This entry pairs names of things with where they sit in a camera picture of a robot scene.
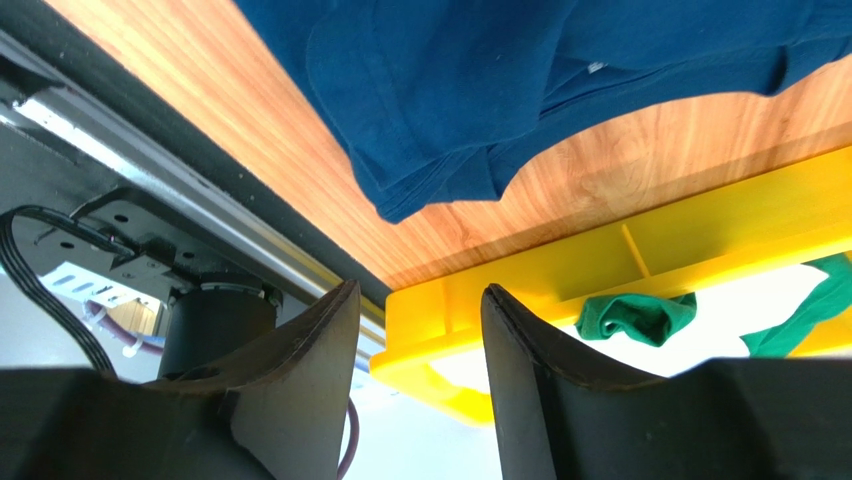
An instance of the yellow plastic frame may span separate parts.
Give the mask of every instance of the yellow plastic frame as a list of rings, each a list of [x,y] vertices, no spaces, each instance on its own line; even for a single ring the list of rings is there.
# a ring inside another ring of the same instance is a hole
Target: yellow plastic frame
[[[452,385],[429,363],[482,348],[479,308],[490,283],[562,327],[590,296],[670,298],[850,250],[852,147],[394,292],[387,350],[372,358],[371,374],[464,423],[488,425],[490,396]],[[849,345],[847,311],[794,355]]]

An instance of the white cable tie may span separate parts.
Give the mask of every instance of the white cable tie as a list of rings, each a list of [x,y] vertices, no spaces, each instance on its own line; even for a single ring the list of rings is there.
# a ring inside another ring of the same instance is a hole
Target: white cable tie
[[[127,358],[133,358],[139,353],[139,349],[142,348],[142,344],[145,343],[145,340],[142,339],[141,335],[136,336],[136,343],[133,345],[125,345],[124,348],[121,349],[122,355]]]
[[[92,331],[99,323],[101,323],[101,320],[103,320],[106,316],[106,307],[101,306],[101,309],[98,313],[94,315],[86,315],[85,317],[83,317],[83,323],[86,324],[86,327],[89,329],[89,331]]]

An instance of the white surface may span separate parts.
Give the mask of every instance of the white surface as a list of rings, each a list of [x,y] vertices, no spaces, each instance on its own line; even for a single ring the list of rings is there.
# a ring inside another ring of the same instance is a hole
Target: white surface
[[[624,332],[608,340],[582,340],[573,325],[563,329],[595,350],[647,372],[671,377],[711,358],[748,357],[741,336],[784,323],[828,275],[793,265],[695,292],[695,319],[662,347],[637,342]],[[450,383],[489,393],[482,349],[430,363]]]
[[[499,480],[494,428],[473,428],[355,372],[361,442],[346,480]],[[348,437],[343,435],[345,448]]]

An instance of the black cable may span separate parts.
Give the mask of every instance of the black cable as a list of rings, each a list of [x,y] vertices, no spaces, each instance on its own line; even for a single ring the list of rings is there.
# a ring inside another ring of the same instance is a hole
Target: black cable
[[[0,264],[3,265],[9,278],[27,298],[53,317],[71,335],[95,370],[114,376],[115,369],[112,367],[112,362],[92,332],[44,288],[38,276],[18,251],[12,233],[12,222],[17,216],[32,218],[64,230],[108,253],[132,257],[135,256],[135,252],[129,247],[115,243],[112,237],[103,235],[88,225],[48,208],[23,206],[0,215]]]
[[[337,480],[342,480],[352,466],[355,450],[358,449],[358,439],[361,437],[361,422],[358,420],[358,410],[355,409],[355,403],[351,397],[346,406],[346,415],[349,416],[349,443],[346,444],[346,453],[343,454],[343,459],[337,466]]]

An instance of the black cylindrical motor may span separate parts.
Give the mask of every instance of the black cylindrical motor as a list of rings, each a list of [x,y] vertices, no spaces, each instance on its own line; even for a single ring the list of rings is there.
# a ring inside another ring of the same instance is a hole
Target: black cylindrical motor
[[[160,376],[176,378],[275,328],[276,309],[257,280],[207,281],[172,307]]]

